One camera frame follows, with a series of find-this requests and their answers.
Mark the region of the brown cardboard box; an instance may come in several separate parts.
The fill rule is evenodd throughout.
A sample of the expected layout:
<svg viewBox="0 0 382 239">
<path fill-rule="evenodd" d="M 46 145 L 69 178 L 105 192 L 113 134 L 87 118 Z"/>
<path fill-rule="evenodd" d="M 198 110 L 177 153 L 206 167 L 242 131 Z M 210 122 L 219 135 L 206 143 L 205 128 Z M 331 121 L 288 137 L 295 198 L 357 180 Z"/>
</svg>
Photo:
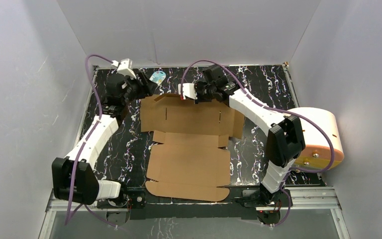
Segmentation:
<svg viewBox="0 0 382 239">
<path fill-rule="evenodd" d="M 219 202 L 230 193 L 230 138 L 244 116 L 218 101 L 195 104 L 177 94 L 140 102 L 141 131 L 153 134 L 146 189 L 154 196 Z"/>
</svg>

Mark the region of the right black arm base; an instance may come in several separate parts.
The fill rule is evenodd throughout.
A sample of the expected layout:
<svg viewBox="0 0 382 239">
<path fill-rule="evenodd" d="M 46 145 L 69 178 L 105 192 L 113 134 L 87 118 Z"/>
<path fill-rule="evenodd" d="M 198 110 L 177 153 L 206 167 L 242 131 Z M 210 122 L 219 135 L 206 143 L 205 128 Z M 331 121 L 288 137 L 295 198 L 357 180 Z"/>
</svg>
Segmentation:
<svg viewBox="0 0 382 239">
<path fill-rule="evenodd" d="M 246 208 L 267 207 L 266 210 L 258 210 L 257 218 L 262 225 L 270 228 L 281 225 L 288 218 L 293 206 L 290 191 L 284 186 L 279 186 L 273 193 L 264 185 L 260 185 L 257 190 L 246 189 L 233 202 Z"/>
</svg>

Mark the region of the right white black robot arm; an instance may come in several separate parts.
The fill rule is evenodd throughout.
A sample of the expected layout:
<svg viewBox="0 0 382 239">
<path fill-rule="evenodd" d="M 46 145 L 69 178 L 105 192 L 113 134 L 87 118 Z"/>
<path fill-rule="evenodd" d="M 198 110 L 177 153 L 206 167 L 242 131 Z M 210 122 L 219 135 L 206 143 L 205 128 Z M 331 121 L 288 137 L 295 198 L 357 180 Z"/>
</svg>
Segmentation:
<svg viewBox="0 0 382 239">
<path fill-rule="evenodd" d="M 267 136 L 265 156 L 269 162 L 261 182 L 260 199 L 264 205 L 273 206 L 280 199 L 279 190 L 291 166 L 305 149 L 300 119 L 270 110 L 238 81 L 228 81 L 218 65 L 205 68 L 203 75 L 205 80 L 194 87 L 196 101 L 224 103 L 251 120 Z"/>
</svg>

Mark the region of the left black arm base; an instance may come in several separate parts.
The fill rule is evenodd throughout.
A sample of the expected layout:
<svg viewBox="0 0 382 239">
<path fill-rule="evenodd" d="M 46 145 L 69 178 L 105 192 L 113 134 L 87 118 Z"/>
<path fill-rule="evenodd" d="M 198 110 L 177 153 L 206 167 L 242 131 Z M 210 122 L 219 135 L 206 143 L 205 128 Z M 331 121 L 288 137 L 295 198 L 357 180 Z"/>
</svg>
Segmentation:
<svg viewBox="0 0 382 239">
<path fill-rule="evenodd" d="M 121 226 L 130 219 L 145 219 L 146 190 L 143 187 L 124 187 L 115 199 L 99 199 L 96 207 L 106 211 L 105 220 Z"/>
</svg>

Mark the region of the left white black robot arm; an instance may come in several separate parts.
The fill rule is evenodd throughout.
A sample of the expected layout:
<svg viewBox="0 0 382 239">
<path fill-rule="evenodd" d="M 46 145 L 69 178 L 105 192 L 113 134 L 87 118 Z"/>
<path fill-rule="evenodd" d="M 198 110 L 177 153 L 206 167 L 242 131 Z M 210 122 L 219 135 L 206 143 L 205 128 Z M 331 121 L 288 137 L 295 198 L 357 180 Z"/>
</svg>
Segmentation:
<svg viewBox="0 0 382 239">
<path fill-rule="evenodd" d="M 165 80 L 166 74 L 157 71 L 147 77 L 137 74 L 112 74 L 101 99 L 102 112 L 95 116 L 92 125 L 63 158 L 57 157 L 51 165 L 53 191 L 57 199 L 91 205 L 99 200 L 109 200 L 116 207 L 128 203 L 126 187 L 116 180 L 98 180 L 94 166 L 100 153 L 117 132 L 128 112 L 128 105 L 152 96 Z"/>
</svg>

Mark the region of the teal white packaged item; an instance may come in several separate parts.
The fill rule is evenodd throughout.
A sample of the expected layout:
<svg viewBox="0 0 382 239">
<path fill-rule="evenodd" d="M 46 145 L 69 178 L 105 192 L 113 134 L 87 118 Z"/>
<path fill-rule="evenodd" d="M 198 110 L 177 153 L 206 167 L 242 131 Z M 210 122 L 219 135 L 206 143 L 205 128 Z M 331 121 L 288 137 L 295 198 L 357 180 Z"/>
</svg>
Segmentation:
<svg viewBox="0 0 382 239">
<path fill-rule="evenodd" d="M 158 86 L 163 83 L 163 81 L 166 79 L 166 73 L 164 71 L 156 71 L 154 72 L 151 77 L 150 81 L 157 84 Z"/>
</svg>

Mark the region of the large white tape roll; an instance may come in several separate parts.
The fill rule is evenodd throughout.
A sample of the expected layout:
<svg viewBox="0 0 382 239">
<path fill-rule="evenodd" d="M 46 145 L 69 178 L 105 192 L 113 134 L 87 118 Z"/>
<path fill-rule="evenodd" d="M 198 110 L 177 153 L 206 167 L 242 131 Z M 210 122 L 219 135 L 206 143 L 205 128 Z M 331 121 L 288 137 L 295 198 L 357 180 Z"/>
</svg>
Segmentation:
<svg viewBox="0 0 382 239">
<path fill-rule="evenodd" d="M 344 159 L 344 153 L 335 116 L 327 110 L 311 107 L 299 107 L 290 111 L 310 119 L 327 134 L 333 144 L 335 156 L 330 168 L 339 165 Z M 312 124 L 303 119 L 301 126 L 306 147 L 294 162 L 293 167 L 299 170 L 324 169 L 331 159 L 331 150 L 326 138 Z"/>
</svg>

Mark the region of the aluminium frame rail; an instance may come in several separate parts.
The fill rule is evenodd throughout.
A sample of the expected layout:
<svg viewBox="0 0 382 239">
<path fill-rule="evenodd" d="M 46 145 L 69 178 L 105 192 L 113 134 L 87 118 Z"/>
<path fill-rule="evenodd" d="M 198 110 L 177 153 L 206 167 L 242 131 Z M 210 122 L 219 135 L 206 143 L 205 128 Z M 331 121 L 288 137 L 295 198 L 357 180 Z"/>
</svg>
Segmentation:
<svg viewBox="0 0 382 239">
<path fill-rule="evenodd" d="M 65 224 L 67 203 L 51 198 L 41 239 L 347 239 L 332 187 L 290 187 L 292 206 L 183 203 L 147 197 L 142 209 L 80 208 Z"/>
</svg>

